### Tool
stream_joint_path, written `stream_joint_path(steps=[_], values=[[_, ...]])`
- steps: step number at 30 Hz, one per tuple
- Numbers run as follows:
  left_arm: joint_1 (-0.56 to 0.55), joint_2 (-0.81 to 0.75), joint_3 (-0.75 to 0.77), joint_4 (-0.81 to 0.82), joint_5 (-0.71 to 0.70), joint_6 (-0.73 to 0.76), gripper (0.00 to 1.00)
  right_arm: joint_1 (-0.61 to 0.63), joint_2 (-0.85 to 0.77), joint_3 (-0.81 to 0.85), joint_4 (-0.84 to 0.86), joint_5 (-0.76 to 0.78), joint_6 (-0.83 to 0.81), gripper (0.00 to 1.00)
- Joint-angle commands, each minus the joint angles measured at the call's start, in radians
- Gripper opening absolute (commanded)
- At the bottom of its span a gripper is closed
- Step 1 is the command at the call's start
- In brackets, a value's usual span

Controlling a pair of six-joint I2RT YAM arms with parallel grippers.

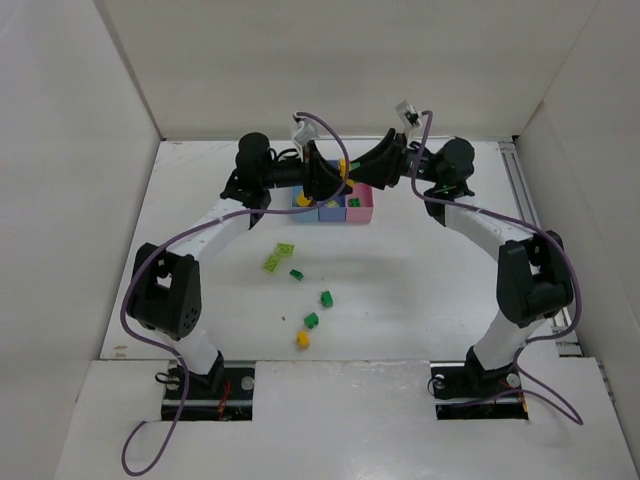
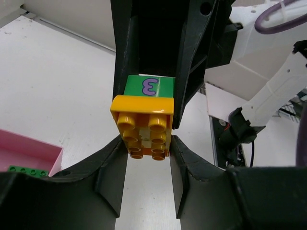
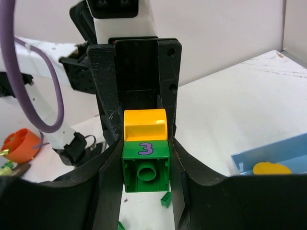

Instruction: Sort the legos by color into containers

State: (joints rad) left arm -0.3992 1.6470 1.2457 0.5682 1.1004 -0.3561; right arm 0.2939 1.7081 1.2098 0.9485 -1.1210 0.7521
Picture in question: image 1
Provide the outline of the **yellow rounded lego brick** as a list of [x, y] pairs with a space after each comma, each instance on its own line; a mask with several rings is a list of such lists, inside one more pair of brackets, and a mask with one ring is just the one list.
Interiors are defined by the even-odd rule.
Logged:
[[303, 193], [299, 194], [299, 195], [296, 197], [296, 205], [297, 205], [298, 207], [301, 207], [301, 208], [303, 208], [303, 207], [308, 207], [308, 206], [310, 206], [310, 205], [312, 205], [312, 204], [313, 204], [313, 200], [312, 200], [312, 199], [307, 198]]

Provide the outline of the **yellow arch lego brick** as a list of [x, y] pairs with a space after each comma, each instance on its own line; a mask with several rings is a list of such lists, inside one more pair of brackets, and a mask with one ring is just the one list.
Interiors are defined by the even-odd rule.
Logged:
[[[340, 176], [341, 176], [341, 177], [344, 177], [344, 176], [345, 176], [345, 174], [346, 174], [346, 171], [347, 171], [347, 164], [346, 164], [346, 161], [345, 161], [345, 159], [344, 159], [344, 158], [341, 158], [341, 159], [338, 161], [338, 169], [339, 169], [339, 172], [340, 172]], [[348, 180], [347, 180], [347, 185], [348, 185], [349, 187], [353, 187], [353, 186], [355, 185], [355, 181], [354, 181], [354, 180], [352, 180], [352, 179], [348, 179]]]

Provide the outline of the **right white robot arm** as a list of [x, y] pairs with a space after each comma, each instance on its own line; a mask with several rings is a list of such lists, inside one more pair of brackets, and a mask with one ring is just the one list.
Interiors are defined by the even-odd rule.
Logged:
[[461, 366], [432, 369], [431, 386], [438, 399], [472, 399], [496, 395], [515, 374], [514, 359], [531, 335], [574, 298], [571, 277], [554, 232], [529, 228], [480, 213], [467, 181], [474, 172], [475, 149], [454, 137], [437, 152], [408, 142], [389, 130], [372, 150], [357, 158], [350, 177], [377, 189], [394, 186], [401, 177], [432, 183], [425, 191], [428, 215], [487, 253], [497, 264], [498, 311], [484, 336]]

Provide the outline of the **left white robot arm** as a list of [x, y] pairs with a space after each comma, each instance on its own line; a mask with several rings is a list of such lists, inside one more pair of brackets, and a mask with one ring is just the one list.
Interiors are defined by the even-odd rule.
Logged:
[[153, 332], [148, 344], [174, 355], [185, 381], [215, 392], [224, 359], [198, 325], [202, 263], [269, 213], [272, 190], [301, 186], [307, 198], [320, 202], [348, 190], [348, 173], [348, 166], [325, 160], [313, 140], [297, 147], [295, 155], [279, 158], [266, 135], [244, 135], [219, 200], [199, 224], [159, 246], [146, 243], [139, 248], [121, 319], [134, 319]]

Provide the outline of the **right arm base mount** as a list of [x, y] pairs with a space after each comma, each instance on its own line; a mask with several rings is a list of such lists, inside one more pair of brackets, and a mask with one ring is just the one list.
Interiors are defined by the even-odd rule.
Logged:
[[485, 370], [472, 349], [463, 361], [430, 363], [427, 391], [438, 420], [528, 420], [513, 361]]

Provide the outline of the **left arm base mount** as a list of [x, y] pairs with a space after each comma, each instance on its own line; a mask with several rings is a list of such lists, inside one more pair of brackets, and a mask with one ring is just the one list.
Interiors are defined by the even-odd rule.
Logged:
[[[256, 363], [248, 361], [225, 362], [221, 377], [212, 384], [191, 374], [180, 421], [251, 421], [255, 374]], [[184, 372], [175, 362], [155, 375], [155, 381], [163, 387], [160, 407], [163, 421], [173, 420], [178, 411], [184, 390], [183, 378]]]

